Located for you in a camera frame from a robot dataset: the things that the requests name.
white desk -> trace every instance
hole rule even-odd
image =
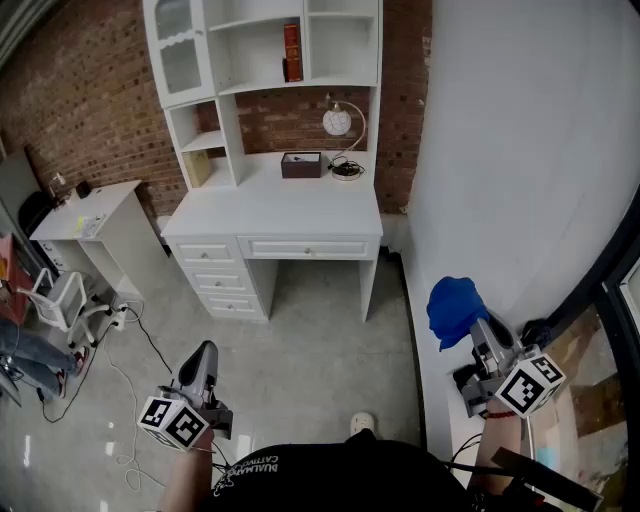
[[[97,188],[54,210],[31,235],[61,272],[102,275],[122,297],[149,298],[167,257],[134,193],[140,181]],[[79,217],[104,215],[90,237],[77,238]]]
[[[208,311],[267,320],[277,260],[359,260],[366,320],[382,237],[372,180],[284,180],[282,153],[245,158],[237,188],[192,189],[162,232]]]

black shirt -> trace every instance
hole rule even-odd
[[[344,444],[258,450],[220,478],[201,510],[269,504],[274,509],[395,504],[471,510],[464,487],[430,453],[396,441],[354,442],[362,437]]]

human arm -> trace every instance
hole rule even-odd
[[[195,448],[181,453],[171,470],[171,480],[160,501],[162,512],[197,512],[211,492],[211,450],[213,430],[207,429]]]
[[[487,403],[487,411],[491,414],[497,414],[510,412],[510,409],[494,398]],[[499,467],[491,460],[491,457],[500,447],[520,453],[521,437],[522,420],[520,417],[487,418],[476,457],[476,466]],[[510,483],[511,477],[474,474],[469,482],[469,487],[479,487],[489,494],[500,495]]]

desk drawer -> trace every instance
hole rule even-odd
[[[247,259],[372,260],[380,238],[239,236],[238,242]]]
[[[249,272],[244,269],[183,268],[196,292],[256,295]]]
[[[212,316],[266,320],[260,301],[255,295],[198,293],[198,297]]]
[[[181,267],[245,268],[234,236],[172,237],[167,242]]]

hand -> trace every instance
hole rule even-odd
[[[509,409],[506,406],[506,404],[504,404],[502,400],[498,398],[494,397],[487,402],[487,412],[489,414],[499,414],[499,413],[510,412],[510,411],[511,409]]]
[[[194,448],[200,448],[202,450],[211,450],[211,443],[213,443],[213,429],[207,427],[204,433],[200,436],[200,439],[193,445]]]

